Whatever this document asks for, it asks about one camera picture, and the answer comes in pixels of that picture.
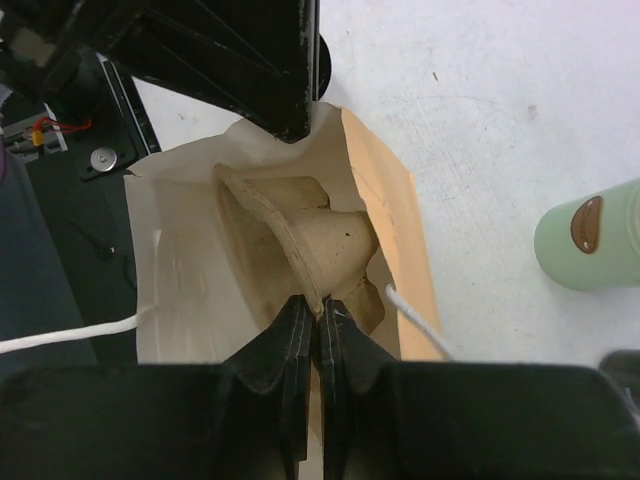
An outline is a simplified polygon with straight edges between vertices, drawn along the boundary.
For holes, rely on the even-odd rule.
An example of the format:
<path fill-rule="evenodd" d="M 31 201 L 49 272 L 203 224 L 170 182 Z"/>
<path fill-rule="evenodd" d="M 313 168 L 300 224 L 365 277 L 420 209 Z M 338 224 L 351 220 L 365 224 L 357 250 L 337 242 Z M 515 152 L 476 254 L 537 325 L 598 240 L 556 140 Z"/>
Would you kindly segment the brown paper bag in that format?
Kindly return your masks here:
<path fill-rule="evenodd" d="M 397 303 L 407 300 L 439 322 L 431 265 L 410 172 L 351 111 L 322 105 L 311 136 L 296 145 L 245 121 L 225 133 L 155 154 L 125 181 L 138 280 L 139 365 L 220 364 L 266 330 L 251 314 L 234 274 L 220 223 L 214 168 L 249 177 L 310 176 L 332 209 L 368 215 L 379 249 L 367 266 L 385 317 L 370 334 L 401 361 L 439 360 L 433 343 Z M 298 478 L 324 478 L 318 322 L 314 316 L 307 456 Z"/>

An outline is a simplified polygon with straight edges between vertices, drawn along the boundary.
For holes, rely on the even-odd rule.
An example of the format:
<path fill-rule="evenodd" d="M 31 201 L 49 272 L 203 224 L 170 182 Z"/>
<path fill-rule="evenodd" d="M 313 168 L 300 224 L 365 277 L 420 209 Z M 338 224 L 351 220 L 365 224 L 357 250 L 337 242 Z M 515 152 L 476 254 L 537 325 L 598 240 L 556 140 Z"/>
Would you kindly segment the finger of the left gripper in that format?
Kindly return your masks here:
<path fill-rule="evenodd" d="M 76 1 L 71 39 L 149 83 L 307 137 L 320 86 L 316 1 Z"/>

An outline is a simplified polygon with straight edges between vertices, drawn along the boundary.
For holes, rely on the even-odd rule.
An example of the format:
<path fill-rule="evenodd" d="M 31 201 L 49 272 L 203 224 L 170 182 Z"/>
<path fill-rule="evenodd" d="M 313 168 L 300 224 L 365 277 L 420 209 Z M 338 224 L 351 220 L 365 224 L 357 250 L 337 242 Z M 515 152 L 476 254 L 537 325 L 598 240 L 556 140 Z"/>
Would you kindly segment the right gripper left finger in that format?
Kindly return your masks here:
<path fill-rule="evenodd" d="M 314 317 L 300 295 L 220 364 L 46 368 L 1 385 L 5 479 L 294 479 Z"/>

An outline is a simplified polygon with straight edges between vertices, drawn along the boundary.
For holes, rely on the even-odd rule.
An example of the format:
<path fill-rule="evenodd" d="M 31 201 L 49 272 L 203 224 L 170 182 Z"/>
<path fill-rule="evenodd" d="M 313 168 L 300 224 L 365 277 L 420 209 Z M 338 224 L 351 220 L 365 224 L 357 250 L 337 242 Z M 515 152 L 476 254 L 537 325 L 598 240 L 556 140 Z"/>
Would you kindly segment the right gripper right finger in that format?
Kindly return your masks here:
<path fill-rule="evenodd" d="M 318 322 L 328 479 L 635 479 L 639 428 L 578 366 L 401 361 L 326 299 Z"/>

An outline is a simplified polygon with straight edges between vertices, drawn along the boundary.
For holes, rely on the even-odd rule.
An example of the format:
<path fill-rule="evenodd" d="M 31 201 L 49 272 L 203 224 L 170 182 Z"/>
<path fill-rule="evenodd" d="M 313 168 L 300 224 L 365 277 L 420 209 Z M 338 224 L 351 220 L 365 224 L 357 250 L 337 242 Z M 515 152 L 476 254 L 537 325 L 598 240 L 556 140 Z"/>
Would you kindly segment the single brown pulp carrier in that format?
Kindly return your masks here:
<path fill-rule="evenodd" d="M 234 274 L 259 325 L 301 295 L 314 316 L 332 297 L 365 333 L 378 327 L 385 309 L 366 269 L 379 241 L 366 213 L 332 209 L 310 176 L 256 178 L 218 164 L 214 179 Z"/>

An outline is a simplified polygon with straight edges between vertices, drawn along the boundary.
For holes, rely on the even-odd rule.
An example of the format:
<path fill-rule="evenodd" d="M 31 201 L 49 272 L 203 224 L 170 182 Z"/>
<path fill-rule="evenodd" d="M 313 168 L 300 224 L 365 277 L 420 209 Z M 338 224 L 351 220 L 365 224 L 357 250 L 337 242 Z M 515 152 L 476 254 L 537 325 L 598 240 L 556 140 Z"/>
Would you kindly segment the black coffee cup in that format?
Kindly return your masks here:
<path fill-rule="evenodd" d="M 625 398 L 638 409 L 640 352 L 638 350 L 610 352 L 601 360 L 599 369 L 610 377 Z"/>

